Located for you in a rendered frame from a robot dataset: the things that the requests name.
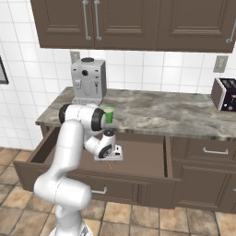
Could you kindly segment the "grey wall socket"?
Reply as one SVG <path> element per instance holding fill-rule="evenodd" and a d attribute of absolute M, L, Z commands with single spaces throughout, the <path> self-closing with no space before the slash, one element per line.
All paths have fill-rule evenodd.
<path fill-rule="evenodd" d="M 70 52 L 71 63 L 75 63 L 77 60 L 80 59 L 80 52 L 78 51 L 71 51 Z"/>
<path fill-rule="evenodd" d="M 216 58 L 215 66 L 214 66 L 214 73 L 224 73 L 226 64 L 228 62 L 227 55 L 218 55 Z"/>

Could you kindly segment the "brown wall cupboard door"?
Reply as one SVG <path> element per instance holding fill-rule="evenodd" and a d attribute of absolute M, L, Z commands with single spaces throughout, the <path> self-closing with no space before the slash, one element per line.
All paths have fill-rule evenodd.
<path fill-rule="evenodd" d="M 231 53 L 230 0 L 160 0 L 157 49 L 164 52 Z"/>
<path fill-rule="evenodd" d="M 30 0 L 42 48 L 92 49 L 94 47 L 92 1 L 88 0 L 86 40 L 82 0 Z"/>
<path fill-rule="evenodd" d="M 96 36 L 96 19 L 93 0 Z M 158 0 L 100 0 L 98 5 L 101 41 L 104 50 L 154 50 L 156 48 Z"/>

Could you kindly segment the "small brown drawer front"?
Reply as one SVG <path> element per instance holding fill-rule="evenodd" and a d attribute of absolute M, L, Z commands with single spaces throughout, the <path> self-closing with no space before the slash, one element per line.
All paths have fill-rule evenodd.
<path fill-rule="evenodd" d="M 203 147 L 207 150 L 224 151 L 229 150 L 229 155 L 214 155 L 203 152 Z M 185 151 L 186 159 L 209 159 L 209 160 L 235 160 L 236 143 L 217 140 L 190 139 Z"/>

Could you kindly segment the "large brown open drawer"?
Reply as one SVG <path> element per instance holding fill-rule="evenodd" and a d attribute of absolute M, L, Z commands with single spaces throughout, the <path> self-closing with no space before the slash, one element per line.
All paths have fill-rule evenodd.
<path fill-rule="evenodd" d="M 60 129 L 51 129 L 28 160 L 14 162 L 25 190 L 33 192 L 37 178 L 51 167 Z M 169 138 L 119 133 L 116 142 L 122 148 L 122 161 L 97 161 L 84 150 L 79 167 L 66 177 L 93 190 L 102 191 L 104 186 L 107 187 L 105 195 L 94 194 L 91 200 L 174 208 L 178 202 L 180 181 L 172 177 Z"/>

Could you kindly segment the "dark framed wall panel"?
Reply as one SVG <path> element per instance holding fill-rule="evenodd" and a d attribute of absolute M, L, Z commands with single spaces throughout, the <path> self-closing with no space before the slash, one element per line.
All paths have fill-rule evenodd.
<path fill-rule="evenodd" d="M 7 74 L 3 65 L 2 58 L 0 56 L 0 84 L 8 84 Z"/>

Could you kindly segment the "black and white toaster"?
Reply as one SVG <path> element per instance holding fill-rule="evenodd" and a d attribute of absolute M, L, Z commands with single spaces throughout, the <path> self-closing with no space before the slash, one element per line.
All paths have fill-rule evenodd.
<path fill-rule="evenodd" d="M 236 112 L 236 79 L 217 77 L 210 98 L 218 111 Z"/>

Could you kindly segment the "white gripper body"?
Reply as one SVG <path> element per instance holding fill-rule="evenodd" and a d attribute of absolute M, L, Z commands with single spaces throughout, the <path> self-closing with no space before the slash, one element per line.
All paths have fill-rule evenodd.
<path fill-rule="evenodd" d="M 123 153 L 120 151 L 114 151 L 104 158 L 94 157 L 94 159 L 97 161 L 122 161 Z"/>

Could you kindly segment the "brown base cupboard door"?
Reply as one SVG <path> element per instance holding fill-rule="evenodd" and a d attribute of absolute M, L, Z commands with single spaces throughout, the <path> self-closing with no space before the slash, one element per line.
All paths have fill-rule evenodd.
<path fill-rule="evenodd" d="M 179 207 L 236 214 L 236 166 L 175 160 L 172 170 L 181 180 Z"/>

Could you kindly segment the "silver coffee machine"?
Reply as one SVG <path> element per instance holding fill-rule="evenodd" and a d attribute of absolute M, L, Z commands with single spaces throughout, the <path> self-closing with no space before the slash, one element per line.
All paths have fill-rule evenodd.
<path fill-rule="evenodd" d="M 107 93 L 106 63 L 85 57 L 71 65 L 75 104 L 100 105 Z"/>

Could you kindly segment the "green smoothie cup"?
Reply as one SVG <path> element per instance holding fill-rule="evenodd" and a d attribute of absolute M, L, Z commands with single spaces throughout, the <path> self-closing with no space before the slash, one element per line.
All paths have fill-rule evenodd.
<path fill-rule="evenodd" d="M 106 115 L 106 123 L 111 124 L 112 118 L 113 118 L 113 113 L 114 113 L 114 108 L 113 107 L 103 107 L 102 109 Z"/>

